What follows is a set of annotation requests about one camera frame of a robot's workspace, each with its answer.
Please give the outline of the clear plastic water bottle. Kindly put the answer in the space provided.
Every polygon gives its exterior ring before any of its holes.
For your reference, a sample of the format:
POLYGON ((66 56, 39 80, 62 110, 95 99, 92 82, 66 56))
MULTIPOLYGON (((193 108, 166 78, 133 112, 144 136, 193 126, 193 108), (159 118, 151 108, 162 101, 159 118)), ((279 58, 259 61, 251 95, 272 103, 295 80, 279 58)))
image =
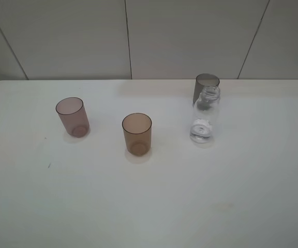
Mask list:
POLYGON ((190 138, 199 144, 207 143, 214 137, 219 115, 220 88, 204 86, 193 105, 190 138))

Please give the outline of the pink translucent plastic cup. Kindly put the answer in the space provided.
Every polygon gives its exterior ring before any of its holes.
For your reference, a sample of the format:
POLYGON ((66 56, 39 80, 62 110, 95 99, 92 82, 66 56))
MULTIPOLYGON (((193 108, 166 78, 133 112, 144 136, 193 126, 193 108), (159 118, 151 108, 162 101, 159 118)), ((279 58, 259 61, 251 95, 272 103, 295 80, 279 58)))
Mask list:
POLYGON ((81 138, 87 135, 90 124, 82 99, 78 97, 65 98, 56 105, 55 109, 70 136, 81 138))

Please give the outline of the brown translucent plastic cup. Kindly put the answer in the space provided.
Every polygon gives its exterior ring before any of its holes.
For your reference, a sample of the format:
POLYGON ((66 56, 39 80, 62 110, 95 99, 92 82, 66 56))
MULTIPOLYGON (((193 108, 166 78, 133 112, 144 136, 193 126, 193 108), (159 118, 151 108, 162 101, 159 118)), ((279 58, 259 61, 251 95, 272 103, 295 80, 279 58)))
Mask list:
POLYGON ((141 157, 151 148, 152 120, 143 113, 132 113, 122 121, 126 148, 134 156, 141 157))

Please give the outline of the grey translucent plastic cup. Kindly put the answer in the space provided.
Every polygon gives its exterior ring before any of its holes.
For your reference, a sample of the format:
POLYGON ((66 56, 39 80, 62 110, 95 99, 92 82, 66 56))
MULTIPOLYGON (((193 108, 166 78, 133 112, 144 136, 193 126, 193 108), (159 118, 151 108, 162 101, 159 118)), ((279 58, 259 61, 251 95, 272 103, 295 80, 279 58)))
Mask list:
POLYGON ((206 86, 218 86, 220 83, 220 79, 209 73, 203 73, 199 74, 196 77, 196 82, 195 82, 195 88, 194 88, 194 93, 193 93, 193 100, 192 104, 194 105, 197 99, 199 98, 199 95, 202 91, 202 89, 206 86))

